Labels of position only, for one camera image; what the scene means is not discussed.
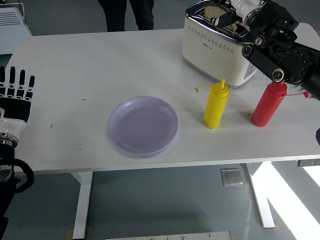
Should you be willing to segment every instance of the plastic plate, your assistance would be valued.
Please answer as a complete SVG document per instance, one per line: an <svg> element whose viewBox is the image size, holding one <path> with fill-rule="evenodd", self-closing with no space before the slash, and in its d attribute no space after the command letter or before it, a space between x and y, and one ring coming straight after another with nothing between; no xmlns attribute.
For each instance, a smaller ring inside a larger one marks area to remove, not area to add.
<svg viewBox="0 0 320 240"><path fill-rule="evenodd" d="M108 128L121 149L134 155L151 155L172 142L178 130L178 117L167 102L139 96L113 111Z"/></svg>

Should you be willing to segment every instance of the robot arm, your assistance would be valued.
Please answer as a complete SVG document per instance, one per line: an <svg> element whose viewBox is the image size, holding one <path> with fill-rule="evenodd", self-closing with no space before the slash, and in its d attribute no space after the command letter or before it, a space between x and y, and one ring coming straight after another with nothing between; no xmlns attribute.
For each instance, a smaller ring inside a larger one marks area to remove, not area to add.
<svg viewBox="0 0 320 240"><path fill-rule="evenodd" d="M5 68L0 68L0 239L8 225L5 213L16 193L31 187L34 172L24 161L15 158L20 132L27 126L31 110L32 89L35 77L31 76L25 89L25 71L20 72L16 83L16 70L10 69L10 79L6 82ZM26 182L19 185L15 177L14 166L18 166L26 175Z"/></svg>
<svg viewBox="0 0 320 240"><path fill-rule="evenodd" d="M320 51L295 42L299 23L290 13L271 0L230 0L229 4L236 16L233 12L211 21L225 27L237 17L242 19L254 37L242 55L272 81L300 85L320 100Z"/></svg>

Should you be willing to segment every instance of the floor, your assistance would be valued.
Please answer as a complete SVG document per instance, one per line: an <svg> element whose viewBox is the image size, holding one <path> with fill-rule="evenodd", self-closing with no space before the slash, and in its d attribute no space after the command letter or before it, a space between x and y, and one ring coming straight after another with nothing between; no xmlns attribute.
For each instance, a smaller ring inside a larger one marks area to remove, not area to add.
<svg viewBox="0 0 320 240"><path fill-rule="evenodd" d="M106 32L97 0L20 0L31 33ZM184 27L194 0L157 0L155 29ZM298 22L320 30L320 1L277 0ZM136 31L128 7L127 31ZM11 55L0 56L6 66ZM221 169L238 168L243 186L224 187ZM85 239L230 231L237 240L305 240L320 235L319 168L296 161L265 163L261 173L276 228L263 229L245 164L95 172ZM71 174L36 175L16 194L4 240L70 240L80 185Z"/></svg>

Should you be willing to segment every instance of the vent holes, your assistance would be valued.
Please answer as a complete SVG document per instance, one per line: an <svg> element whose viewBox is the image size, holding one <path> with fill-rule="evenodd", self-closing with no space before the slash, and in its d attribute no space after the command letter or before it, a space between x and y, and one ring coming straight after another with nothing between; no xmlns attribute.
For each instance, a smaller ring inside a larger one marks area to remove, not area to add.
<svg viewBox="0 0 320 240"><path fill-rule="evenodd" d="M191 26L188 26L188 30L190 30L192 33L198 35L199 37L201 37L202 39L208 41L209 43L213 44L214 46L217 46L219 47L220 49L223 49L231 54L234 54L235 53L235 50L230 48L230 47L227 47L226 45L224 44L221 44L220 42L206 36L205 34L203 33L200 33L198 30L194 29L193 27Z"/></svg>

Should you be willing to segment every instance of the person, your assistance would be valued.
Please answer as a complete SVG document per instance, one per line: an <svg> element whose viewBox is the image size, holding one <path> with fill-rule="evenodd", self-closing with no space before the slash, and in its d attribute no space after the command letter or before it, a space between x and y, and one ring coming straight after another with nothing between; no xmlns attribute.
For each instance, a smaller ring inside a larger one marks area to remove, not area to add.
<svg viewBox="0 0 320 240"><path fill-rule="evenodd" d="M98 0L103 8L108 32L124 32L127 0ZM153 30L154 0L129 0L138 30Z"/></svg>

